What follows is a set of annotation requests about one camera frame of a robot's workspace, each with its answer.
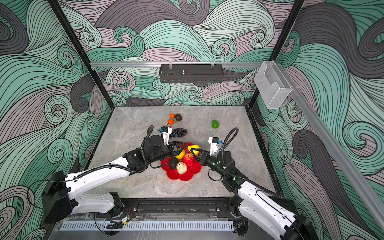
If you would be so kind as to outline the small wrinkled yellow fruit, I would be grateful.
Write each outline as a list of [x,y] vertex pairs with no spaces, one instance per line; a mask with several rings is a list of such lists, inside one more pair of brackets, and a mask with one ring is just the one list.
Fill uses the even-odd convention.
[[187,147],[188,151],[196,156],[200,154],[200,146],[199,145],[190,145]]

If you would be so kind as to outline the large yellow lemon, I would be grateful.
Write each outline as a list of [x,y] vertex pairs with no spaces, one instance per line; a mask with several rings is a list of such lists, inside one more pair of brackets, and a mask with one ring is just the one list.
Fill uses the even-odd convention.
[[186,154],[186,151],[182,150],[181,153],[176,156],[176,159],[178,159],[179,161],[182,161],[185,154]]

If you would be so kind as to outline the red apple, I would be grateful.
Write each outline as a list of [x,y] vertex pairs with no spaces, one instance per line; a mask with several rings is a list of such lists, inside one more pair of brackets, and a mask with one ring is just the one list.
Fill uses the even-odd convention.
[[194,164],[194,156],[193,154],[191,153],[186,153],[183,157],[183,162],[187,165],[187,166],[192,166]]

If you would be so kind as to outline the red flower-shaped fruit bowl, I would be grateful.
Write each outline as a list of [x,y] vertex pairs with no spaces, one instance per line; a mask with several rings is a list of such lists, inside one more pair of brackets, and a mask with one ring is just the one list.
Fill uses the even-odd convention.
[[191,148],[199,149],[200,147],[192,143],[186,143],[181,154],[161,161],[161,168],[166,172],[170,180],[187,182],[202,170],[201,164],[196,161],[190,152]]

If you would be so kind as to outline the dark avocado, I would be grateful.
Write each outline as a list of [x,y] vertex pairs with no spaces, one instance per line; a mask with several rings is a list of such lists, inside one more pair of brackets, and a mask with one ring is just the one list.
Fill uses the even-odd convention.
[[169,160],[169,168],[171,170],[175,170],[177,168],[178,163],[179,163],[179,160],[176,157],[172,157]]

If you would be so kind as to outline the beige garlic bulb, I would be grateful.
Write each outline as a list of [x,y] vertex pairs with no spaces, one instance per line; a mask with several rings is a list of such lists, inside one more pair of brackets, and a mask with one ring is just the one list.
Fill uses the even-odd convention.
[[179,175],[183,175],[187,172],[188,166],[184,162],[179,162],[176,168]]

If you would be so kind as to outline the dark brown passion fruit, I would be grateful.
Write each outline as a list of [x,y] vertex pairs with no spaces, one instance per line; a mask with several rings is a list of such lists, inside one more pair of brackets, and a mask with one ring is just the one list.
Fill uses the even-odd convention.
[[182,121],[183,117],[180,115],[180,114],[176,114],[174,119],[177,121],[177,122],[180,122]]

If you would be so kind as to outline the green lime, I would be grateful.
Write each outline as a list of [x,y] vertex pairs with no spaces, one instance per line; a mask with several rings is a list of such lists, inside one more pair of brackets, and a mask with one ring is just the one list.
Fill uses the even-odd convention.
[[212,121],[212,128],[217,129],[220,126],[219,122],[217,120]]

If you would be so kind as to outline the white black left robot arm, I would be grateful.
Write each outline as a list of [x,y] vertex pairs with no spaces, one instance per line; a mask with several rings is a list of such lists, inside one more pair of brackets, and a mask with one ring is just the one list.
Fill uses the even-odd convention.
[[178,156],[185,146],[178,141],[167,143],[156,135],[145,138],[139,148],[110,163],[68,175],[63,171],[52,174],[42,193],[43,222],[55,224],[82,213],[119,217],[125,206],[118,193],[89,195],[87,192],[110,181],[142,173],[153,162]]

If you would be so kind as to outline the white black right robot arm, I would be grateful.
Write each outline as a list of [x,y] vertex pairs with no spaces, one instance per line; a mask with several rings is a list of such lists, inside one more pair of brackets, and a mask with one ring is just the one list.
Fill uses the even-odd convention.
[[228,192],[235,195],[235,213],[247,218],[275,240],[317,240],[315,228],[304,215],[298,215],[270,198],[277,194],[257,186],[236,166],[229,151],[217,156],[210,152],[191,148],[191,154],[202,166],[221,175],[220,181]]

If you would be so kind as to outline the dark purple grape bunch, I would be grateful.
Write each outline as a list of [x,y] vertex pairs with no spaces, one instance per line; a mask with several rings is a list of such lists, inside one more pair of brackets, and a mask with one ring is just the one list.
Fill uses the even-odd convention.
[[172,129],[172,132],[170,134],[170,138],[182,138],[183,136],[187,135],[188,131],[183,128],[176,128]]

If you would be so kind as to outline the black perforated wall tray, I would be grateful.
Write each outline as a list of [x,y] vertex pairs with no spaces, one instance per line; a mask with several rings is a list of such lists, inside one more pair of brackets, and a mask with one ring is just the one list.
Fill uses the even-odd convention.
[[161,65],[160,80],[163,83],[221,83],[224,69],[221,65]]

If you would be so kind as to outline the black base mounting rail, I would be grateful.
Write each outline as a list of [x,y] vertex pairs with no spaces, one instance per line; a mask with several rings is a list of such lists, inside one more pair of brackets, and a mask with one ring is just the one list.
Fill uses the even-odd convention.
[[73,214],[95,213],[99,218],[118,218],[121,215],[144,217],[149,214],[203,214],[210,218],[234,219],[240,216],[240,204],[244,203],[239,197],[214,198],[154,198],[121,200],[91,200],[91,195],[83,197],[83,202],[77,201]]

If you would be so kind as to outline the clear plastic wall bin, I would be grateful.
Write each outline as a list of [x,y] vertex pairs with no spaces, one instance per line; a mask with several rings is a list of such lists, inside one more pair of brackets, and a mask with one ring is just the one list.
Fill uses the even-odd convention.
[[264,61],[254,81],[269,110],[278,109],[292,91],[283,66],[275,61]]

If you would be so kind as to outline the aluminium wall rail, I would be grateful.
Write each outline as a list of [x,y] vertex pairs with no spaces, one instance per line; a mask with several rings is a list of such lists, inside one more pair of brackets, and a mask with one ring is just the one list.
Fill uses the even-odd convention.
[[262,63],[248,63],[248,62],[90,62],[92,68],[159,68],[161,65],[221,65],[223,68],[241,68],[241,69],[252,69],[259,68]]

